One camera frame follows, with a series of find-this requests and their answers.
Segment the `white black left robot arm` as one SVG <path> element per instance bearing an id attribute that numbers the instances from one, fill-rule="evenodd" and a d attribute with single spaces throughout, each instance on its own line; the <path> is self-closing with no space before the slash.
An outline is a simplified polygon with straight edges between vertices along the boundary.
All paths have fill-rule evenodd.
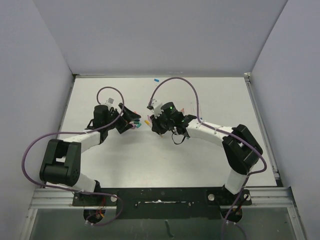
<path id="1" fill-rule="evenodd" d="M 131 129 L 141 116 L 123 105 L 113 107 L 111 103 L 94 107 L 93 119 L 86 127 L 86 133 L 48 142 L 39 177 L 43 182 L 71 187 L 84 193 L 84 200 L 95 206 L 102 199 L 100 183 L 81 173 L 82 153 L 102 144 L 109 131 L 116 129 L 123 134 Z"/>

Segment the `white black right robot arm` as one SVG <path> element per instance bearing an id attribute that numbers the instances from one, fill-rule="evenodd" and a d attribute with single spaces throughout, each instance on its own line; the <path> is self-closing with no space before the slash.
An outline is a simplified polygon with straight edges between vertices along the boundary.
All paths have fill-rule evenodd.
<path id="1" fill-rule="evenodd" d="M 263 153 L 249 129 L 243 124 L 229 127 L 200 122 L 197 116 L 185 115 L 177 110 L 173 102 L 163 104 L 154 99 L 147 109 L 152 112 L 151 130 L 158 135 L 171 132 L 184 138 L 197 138 L 222 147 L 231 167 L 222 197 L 230 205 L 239 201 L 241 188 L 259 159 L 257 154 Z"/>

